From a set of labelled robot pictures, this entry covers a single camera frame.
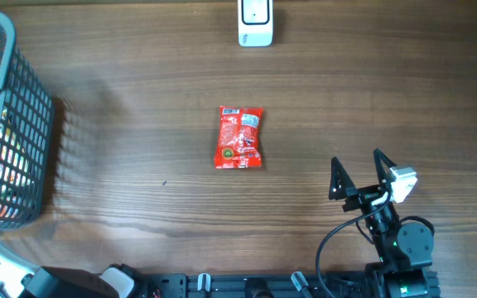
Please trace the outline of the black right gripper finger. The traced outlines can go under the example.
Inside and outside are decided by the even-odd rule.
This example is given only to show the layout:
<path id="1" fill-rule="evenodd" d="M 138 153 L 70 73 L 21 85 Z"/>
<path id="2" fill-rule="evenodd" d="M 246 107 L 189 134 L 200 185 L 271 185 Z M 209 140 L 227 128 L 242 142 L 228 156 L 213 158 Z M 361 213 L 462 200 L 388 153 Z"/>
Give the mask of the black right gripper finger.
<path id="1" fill-rule="evenodd" d="M 391 161 L 379 148 L 373 151 L 374 164 L 380 185 L 385 184 L 386 169 L 396 166 L 397 164 Z"/>
<path id="2" fill-rule="evenodd" d="M 331 159 L 329 199 L 348 199 L 355 195 L 357 195 L 357 189 L 354 182 L 350 179 L 340 160 L 333 157 Z"/>

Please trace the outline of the red snack bag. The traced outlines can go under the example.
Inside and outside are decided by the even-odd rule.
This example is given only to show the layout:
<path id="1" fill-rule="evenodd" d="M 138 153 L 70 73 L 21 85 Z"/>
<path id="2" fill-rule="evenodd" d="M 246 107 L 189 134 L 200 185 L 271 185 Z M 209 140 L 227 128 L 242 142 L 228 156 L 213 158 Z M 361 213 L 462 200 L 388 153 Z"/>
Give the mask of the red snack bag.
<path id="1" fill-rule="evenodd" d="M 262 166 L 259 128 L 264 108 L 219 107 L 219 137 L 214 154 L 217 170 Z"/>

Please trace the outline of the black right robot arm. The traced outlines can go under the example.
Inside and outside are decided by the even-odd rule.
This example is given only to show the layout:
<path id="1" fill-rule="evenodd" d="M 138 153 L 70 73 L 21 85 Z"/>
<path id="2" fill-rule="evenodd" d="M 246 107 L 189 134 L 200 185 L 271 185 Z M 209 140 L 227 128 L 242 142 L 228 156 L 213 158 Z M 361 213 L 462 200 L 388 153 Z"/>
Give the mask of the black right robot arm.
<path id="1" fill-rule="evenodd" d="M 358 188 L 337 157 L 331 159 L 329 199 L 342 200 L 345 212 L 358 210 L 359 217 L 341 224 L 321 242 L 325 246 L 341 229 L 365 223 L 364 235 L 377 251 L 378 261 L 369 263 L 355 278 L 342 279 L 347 296 L 349 288 L 360 297 L 437 297 L 436 274 L 432 265 L 435 228 L 418 216 L 401 218 L 396 204 L 405 201 L 417 183 L 417 173 L 410 166 L 398 166 L 379 149 L 373 151 L 377 172 L 376 185 Z"/>

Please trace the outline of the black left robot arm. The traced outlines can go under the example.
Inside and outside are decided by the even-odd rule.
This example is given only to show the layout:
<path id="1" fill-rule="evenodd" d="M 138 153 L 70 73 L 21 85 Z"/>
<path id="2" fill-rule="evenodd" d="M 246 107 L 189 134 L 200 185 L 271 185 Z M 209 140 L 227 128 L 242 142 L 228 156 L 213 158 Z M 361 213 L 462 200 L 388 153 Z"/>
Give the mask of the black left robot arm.
<path id="1" fill-rule="evenodd" d="M 149 297 L 151 284 L 128 267 L 101 274 L 37 266 L 0 242 L 0 297 Z"/>

